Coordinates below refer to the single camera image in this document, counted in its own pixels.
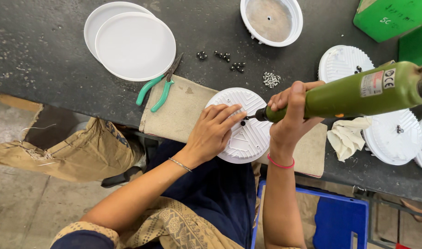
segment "navy blue shirt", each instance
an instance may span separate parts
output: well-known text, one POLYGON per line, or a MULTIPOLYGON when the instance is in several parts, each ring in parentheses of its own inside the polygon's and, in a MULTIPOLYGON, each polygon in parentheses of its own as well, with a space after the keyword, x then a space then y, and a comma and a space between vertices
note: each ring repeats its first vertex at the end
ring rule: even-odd
MULTIPOLYGON (((183 143, 166 140, 159 146, 147 171, 174 156, 184 146, 183 143)), ((250 248, 256 205, 251 163, 234 164, 214 157, 193 169, 192 173, 177 179, 162 196, 180 201, 208 220, 223 235, 244 248, 250 248)), ((64 235, 51 248, 113 249, 114 244, 103 234, 81 230, 64 235)), ((142 248, 161 248, 161 245, 159 242, 149 242, 142 248)))

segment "metal bangle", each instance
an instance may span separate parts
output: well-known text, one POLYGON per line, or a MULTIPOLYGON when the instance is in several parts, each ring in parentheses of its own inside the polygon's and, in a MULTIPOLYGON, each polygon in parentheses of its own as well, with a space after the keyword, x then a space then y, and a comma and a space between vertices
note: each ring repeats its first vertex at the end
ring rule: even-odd
POLYGON ((192 173, 192 171, 191 171, 188 167, 184 166, 184 165, 183 165, 183 164, 181 164, 180 162, 177 162, 176 160, 172 159, 171 157, 169 157, 168 159, 170 159, 171 161, 175 162, 176 164, 178 164, 178 165, 182 166, 184 169, 186 169, 187 171, 189 171, 189 172, 191 172, 191 173, 192 173))

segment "pliers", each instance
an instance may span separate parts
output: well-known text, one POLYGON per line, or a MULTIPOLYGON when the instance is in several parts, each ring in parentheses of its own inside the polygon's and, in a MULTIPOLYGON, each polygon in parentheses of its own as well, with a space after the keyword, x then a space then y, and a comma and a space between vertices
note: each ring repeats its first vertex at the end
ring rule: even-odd
POLYGON ((136 100, 137 105, 142 105, 143 99, 145 98, 145 94, 148 92, 148 90, 154 85, 156 85, 159 81, 161 81, 166 76, 163 93, 160 96, 159 101, 153 106, 153 108, 151 108, 151 112, 155 113, 157 110, 159 110, 159 108, 165 103, 166 98, 168 97, 168 93, 170 91, 171 85, 174 84, 174 81, 171 79, 171 76, 173 75, 174 71, 177 69, 178 65, 180 64, 182 56, 183 56, 183 53, 174 60, 173 64, 168 69, 168 71, 166 71, 161 76, 148 81, 142 87, 142 89, 140 89, 139 95, 137 96, 137 100, 136 100))

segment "electric screwdriver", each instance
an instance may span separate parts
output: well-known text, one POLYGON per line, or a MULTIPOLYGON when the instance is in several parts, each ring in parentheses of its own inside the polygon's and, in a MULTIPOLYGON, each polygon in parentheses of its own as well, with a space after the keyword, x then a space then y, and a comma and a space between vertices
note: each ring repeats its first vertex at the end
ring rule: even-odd
MULTIPOLYGON (((422 104, 422 66, 411 62, 382 65, 313 88, 306 92, 305 118, 370 116, 422 104)), ((287 107, 276 112, 266 106, 245 120, 277 123, 287 107)))

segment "black workbench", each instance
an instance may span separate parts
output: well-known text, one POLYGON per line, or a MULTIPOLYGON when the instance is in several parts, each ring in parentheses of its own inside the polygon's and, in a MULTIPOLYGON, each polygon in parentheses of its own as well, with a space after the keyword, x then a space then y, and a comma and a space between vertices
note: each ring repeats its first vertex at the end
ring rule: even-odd
MULTIPOLYGON (((135 101, 144 82, 115 77, 85 45, 85 20, 106 2, 0 1, 0 93, 138 127, 143 106, 135 101)), ((176 75, 216 90, 243 87, 268 100, 296 80, 315 81, 320 58, 335 45, 362 49, 375 66, 397 59, 397 38, 377 43, 352 24, 359 0, 298 0, 303 31, 296 42, 282 48, 251 39, 239 0, 131 2, 170 27, 177 52, 185 53, 176 75), (201 50, 209 55, 205 61, 196 58, 201 50), (214 57, 214 50, 230 53, 232 62, 246 62, 245 73, 231 72, 230 64, 214 57), (269 89, 262 83, 265 71, 284 80, 269 89)), ((414 112, 422 118, 422 106, 414 112)), ((324 121, 329 129, 333 122, 324 121)), ((322 179, 422 202, 420 167, 414 162, 390 166, 365 150, 343 163, 326 142, 322 179)))

